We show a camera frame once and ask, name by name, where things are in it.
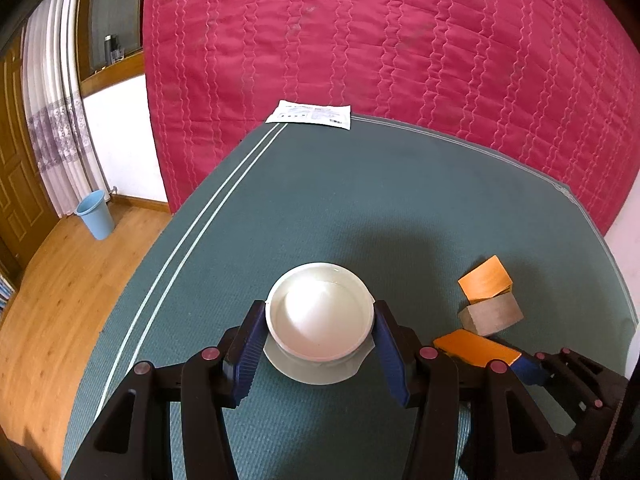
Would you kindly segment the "blue waste bin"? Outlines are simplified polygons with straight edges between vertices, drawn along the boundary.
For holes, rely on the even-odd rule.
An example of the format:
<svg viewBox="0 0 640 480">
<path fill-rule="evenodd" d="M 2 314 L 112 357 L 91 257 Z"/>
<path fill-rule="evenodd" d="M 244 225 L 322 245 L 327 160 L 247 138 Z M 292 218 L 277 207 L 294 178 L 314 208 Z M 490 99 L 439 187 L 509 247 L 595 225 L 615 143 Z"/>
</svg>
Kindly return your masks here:
<svg viewBox="0 0 640 480">
<path fill-rule="evenodd" d="M 87 195 L 76 207 L 75 214 L 85 223 L 96 240 L 105 240 L 115 227 L 102 190 Z"/>
</svg>

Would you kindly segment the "wooden window sill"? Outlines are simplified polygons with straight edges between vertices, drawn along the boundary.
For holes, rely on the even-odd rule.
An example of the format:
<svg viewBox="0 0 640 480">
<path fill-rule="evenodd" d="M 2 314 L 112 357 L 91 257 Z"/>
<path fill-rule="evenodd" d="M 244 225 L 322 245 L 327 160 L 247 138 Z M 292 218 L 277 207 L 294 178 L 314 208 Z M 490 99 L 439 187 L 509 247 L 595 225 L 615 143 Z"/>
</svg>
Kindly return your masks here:
<svg viewBox="0 0 640 480">
<path fill-rule="evenodd" d="M 78 0 L 76 58 L 85 98 L 144 73 L 143 0 Z"/>
</svg>

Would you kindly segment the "brown wooden door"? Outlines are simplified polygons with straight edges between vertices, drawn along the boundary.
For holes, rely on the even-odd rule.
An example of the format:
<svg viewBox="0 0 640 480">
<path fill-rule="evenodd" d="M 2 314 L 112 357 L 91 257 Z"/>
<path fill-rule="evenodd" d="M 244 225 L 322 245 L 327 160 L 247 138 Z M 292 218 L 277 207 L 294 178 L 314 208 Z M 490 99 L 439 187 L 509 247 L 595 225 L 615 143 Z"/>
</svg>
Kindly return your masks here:
<svg viewBox="0 0 640 480">
<path fill-rule="evenodd" d="M 24 269 L 58 223 L 27 128 L 21 38 L 1 57 L 1 240 Z"/>
</svg>

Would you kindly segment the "orange striped wedge front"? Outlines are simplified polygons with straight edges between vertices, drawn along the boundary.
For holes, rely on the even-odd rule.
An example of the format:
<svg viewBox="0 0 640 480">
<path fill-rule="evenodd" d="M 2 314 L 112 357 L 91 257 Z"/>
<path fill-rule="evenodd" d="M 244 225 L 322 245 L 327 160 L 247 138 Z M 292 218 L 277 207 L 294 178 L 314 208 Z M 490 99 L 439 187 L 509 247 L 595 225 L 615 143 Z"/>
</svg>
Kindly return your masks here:
<svg viewBox="0 0 640 480">
<path fill-rule="evenodd" d="M 489 362 L 495 360 L 512 365 L 522 356 L 518 350 L 504 344 L 498 344 L 498 342 L 478 336 L 463 328 L 434 339 L 433 346 L 476 367 L 485 367 Z"/>
</svg>

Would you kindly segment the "white paper sheet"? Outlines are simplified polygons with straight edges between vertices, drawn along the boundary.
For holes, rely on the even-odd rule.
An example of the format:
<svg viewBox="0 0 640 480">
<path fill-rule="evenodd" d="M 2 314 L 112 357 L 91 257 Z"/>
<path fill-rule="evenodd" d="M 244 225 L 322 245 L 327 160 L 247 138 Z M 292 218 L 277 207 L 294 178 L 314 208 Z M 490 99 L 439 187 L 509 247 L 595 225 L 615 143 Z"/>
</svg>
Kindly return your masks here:
<svg viewBox="0 0 640 480">
<path fill-rule="evenodd" d="M 266 119 L 267 124 L 275 124 L 276 122 L 349 130 L 352 125 L 352 108 L 349 105 L 317 105 L 281 100 Z"/>
</svg>

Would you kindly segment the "brown wooden block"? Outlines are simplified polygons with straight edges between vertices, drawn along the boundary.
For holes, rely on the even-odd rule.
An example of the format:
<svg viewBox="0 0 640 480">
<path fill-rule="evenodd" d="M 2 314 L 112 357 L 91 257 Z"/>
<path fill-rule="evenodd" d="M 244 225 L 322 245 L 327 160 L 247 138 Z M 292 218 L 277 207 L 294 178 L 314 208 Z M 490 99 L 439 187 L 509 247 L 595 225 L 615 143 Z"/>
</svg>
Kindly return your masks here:
<svg viewBox="0 0 640 480">
<path fill-rule="evenodd" d="M 458 318 L 469 332 L 486 337 L 502 332 L 521 322 L 524 314 L 512 292 L 470 304 L 461 310 Z"/>
</svg>

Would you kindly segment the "white patterned curtain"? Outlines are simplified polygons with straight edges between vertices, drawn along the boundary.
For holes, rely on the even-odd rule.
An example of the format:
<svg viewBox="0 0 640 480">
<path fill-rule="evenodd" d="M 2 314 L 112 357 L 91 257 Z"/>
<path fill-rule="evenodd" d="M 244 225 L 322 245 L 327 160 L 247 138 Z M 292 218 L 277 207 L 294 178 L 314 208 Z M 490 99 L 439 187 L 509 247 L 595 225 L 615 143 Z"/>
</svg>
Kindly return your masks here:
<svg viewBox="0 0 640 480">
<path fill-rule="evenodd" d="M 22 38 L 22 89 L 32 150 L 60 217 L 91 192 L 108 190 L 80 95 L 76 55 L 78 0 L 43 0 Z"/>
</svg>

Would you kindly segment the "red quilted blanket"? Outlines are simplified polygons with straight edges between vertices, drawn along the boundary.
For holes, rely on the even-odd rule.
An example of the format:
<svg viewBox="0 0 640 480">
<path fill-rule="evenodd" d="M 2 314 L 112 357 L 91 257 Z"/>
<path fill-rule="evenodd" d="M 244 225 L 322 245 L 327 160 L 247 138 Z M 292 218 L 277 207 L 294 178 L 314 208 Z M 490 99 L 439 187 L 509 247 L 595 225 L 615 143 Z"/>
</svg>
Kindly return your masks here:
<svg viewBox="0 0 640 480">
<path fill-rule="evenodd" d="M 154 142 L 177 210 L 283 100 L 487 146 L 601 231 L 639 171 L 639 52 L 604 0 L 144 0 Z"/>
</svg>

